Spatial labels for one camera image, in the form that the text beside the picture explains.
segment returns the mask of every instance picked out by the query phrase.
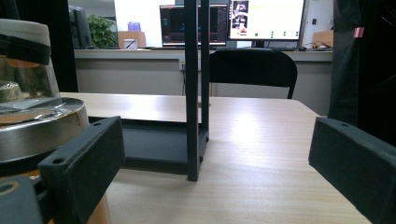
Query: monitor stand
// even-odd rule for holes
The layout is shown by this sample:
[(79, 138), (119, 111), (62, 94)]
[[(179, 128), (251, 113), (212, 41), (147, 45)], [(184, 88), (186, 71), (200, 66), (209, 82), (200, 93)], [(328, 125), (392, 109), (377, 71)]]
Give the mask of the monitor stand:
[(252, 48), (257, 48), (257, 49), (264, 49), (264, 41), (263, 40), (254, 40), (251, 41), (251, 47)]

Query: black metal frame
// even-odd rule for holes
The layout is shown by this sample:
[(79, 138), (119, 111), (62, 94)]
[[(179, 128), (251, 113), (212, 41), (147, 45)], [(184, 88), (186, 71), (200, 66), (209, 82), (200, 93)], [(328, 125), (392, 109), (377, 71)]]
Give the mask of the black metal frame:
[[(186, 1), (186, 114), (187, 122), (123, 119), (126, 162), (123, 168), (187, 175), (198, 181), (209, 140), (209, 0), (201, 2), (201, 100), (198, 113), (197, 1)], [(90, 117), (90, 121), (102, 118)]]

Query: monitor screen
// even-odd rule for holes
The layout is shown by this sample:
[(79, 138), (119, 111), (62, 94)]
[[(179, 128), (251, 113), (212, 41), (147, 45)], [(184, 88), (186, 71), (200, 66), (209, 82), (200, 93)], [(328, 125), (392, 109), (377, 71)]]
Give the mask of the monitor screen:
[(230, 40), (299, 41), (304, 0), (230, 0)]
[[(227, 4), (210, 5), (210, 46), (225, 46), (227, 39)], [(160, 6), (163, 46), (184, 46), (184, 6)], [(201, 40), (201, 8), (198, 7), (198, 42)]]

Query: computer monitor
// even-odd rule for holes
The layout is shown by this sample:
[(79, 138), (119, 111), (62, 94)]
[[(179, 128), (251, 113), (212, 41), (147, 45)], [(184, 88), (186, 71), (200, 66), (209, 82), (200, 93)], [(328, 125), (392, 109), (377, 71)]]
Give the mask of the computer monitor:
[(90, 26), (83, 7), (69, 6), (70, 27), (75, 48), (92, 45)]
[[(210, 46), (225, 46), (227, 40), (227, 4), (210, 5)], [(160, 6), (163, 47), (184, 46), (185, 22), (183, 5)], [(201, 41), (201, 8), (198, 7), (198, 42)]]
[(228, 39), (296, 42), (302, 36), (305, 0), (230, 0)]

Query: wooden table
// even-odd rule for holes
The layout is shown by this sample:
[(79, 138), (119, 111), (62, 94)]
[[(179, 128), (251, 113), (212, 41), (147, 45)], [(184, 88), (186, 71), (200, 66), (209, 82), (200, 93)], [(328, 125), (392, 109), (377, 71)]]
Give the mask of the wooden table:
[[(180, 96), (61, 95), (83, 100), (90, 116), (185, 121)], [(198, 182), (121, 169), (107, 190), (112, 223), (369, 223), (308, 164), (317, 114), (294, 100), (210, 104)]]

